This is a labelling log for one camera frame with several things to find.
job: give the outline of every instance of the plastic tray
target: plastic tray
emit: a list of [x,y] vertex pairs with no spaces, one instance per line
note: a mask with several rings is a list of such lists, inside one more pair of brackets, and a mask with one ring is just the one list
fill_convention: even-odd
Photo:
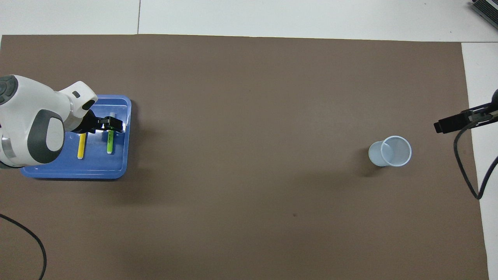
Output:
[[77,158],[79,134],[66,132],[60,155],[51,163],[21,168],[21,173],[32,178],[61,179],[117,179],[126,172],[128,161],[131,101],[124,95],[99,95],[91,110],[97,117],[111,112],[123,121],[124,132],[114,132],[114,150],[107,154],[108,132],[87,134],[85,155]]

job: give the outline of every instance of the cup rim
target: cup rim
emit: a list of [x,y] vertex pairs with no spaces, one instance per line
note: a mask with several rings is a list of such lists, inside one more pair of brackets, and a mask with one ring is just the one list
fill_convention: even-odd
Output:
[[[389,140],[389,139],[392,139],[392,138],[398,138],[398,139],[401,139],[401,140],[403,140],[403,141],[404,141],[404,142],[408,145],[408,149],[409,149],[408,159],[407,159],[405,162],[401,163],[401,164],[392,164],[391,162],[389,162],[389,161],[388,161],[388,160],[384,157],[384,153],[382,153],[382,150],[384,149],[384,144],[385,144],[385,142],[386,142],[387,140]],[[382,159],[383,159],[383,160],[384,160],[387,164],[389,164],[390,166],[394,166],[394,167],[400,167],[400,166],[403,166],[403,165],[407,164],[407,163],[410,161],[410,159],[411,159],[411,145],[410,145],[410,143],[409,143],[409,142],[408,142],[405,138],[403,138],[403,137],[401,137],[401,136],[398,136],[398,135],[389,136],[389,137],[387,137],[386,139],[384,139],[384,140],[382,141],[381,145],[380,145],[380,156],[381,156],[381,157],[382,157]]]

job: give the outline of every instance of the yellow marker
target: yellow marker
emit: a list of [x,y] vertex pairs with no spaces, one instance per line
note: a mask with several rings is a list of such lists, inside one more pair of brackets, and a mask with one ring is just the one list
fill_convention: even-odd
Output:
[[87,134],[80,134],[80,144],[78,145],[78,159],[83,159],[85,154],[85,140],[87,139]]

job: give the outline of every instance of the green marker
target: green marker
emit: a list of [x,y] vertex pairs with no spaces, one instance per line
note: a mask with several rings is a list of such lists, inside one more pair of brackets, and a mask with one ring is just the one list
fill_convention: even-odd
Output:
[[[114,113],[111,112],[110,113],[110,116],[111,117],[114,117]],[[109,130],[107,132],[107,153],[108,154],[112,154],[113,153],[113,143],[114,143],[114,131],[113,130]]]

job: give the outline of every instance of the black cable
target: black cable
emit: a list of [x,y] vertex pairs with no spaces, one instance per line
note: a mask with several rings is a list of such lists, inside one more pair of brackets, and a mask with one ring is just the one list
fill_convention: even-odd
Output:
[[45,247],[43,246],[43,243],[41,242],[41,240],[36,236],[36,234],[34,234],[31,230],[29,230],[29,228],[23,226],[22,224],[20,224],[18,221],[14,220],[14,219],[11,219],[5,215],[2,215],[0,214],[0,218],[3,218],[3,219],[6,219],[7,221],[15,224],[16,226],[22,228],[25,232],[29,233],[29,235],[31,235],[37,242],[38,242],[38,245],[40,245],[40,249],[41,249],[41,253],[43,254],[43,268],[41,270],[41,274],[40,274],[40,278],[38,278],[38,280],[41,280],[43,278],[43,275],[45,274],[45,269],[47,268],[47,254],[45,253]]
[[470,183],[469,178],[467,177],[467,174],[465,173],[464,167],[462,165],[462,161],[460,160],[460,156],[458,155],[458,140],[460,139],[460,137],[462,136],[462,134],[465,131],[472,129],[478,123],[483,122],[483,121],[487,121],[491,118],[492,118],[491,115],[486,115],[486,116],[482,117],[481,119],[475,120],[475,121],[471,122],[470,124],[466,125],[464,128],[462,128],[462,130],[460,130],[460,132],[458,132],[457,136],[455,137],[455,141],[453,141],[453,151],[455,152],[455,158],[457,159],[458,167],[460,168],[460,171],[462,172],[462,175],[464,177],[465,182],[467,183],[467,186],[469,187],[470,191],[472,192],[473,196],[476,199],[482,198],[482,196],[484,194],[484,189],[486,188],[486,184],[488,183],[488,180],[491,176],[491,173],[493,172],[493,169],[498,164],[498,156],[495,158],[495,160],[491,163],[490,167],[486,171],[483,183],[481,184],[481,188],[479,189],[479,192],[476,193],[476,191],[474,190],[474,187]]

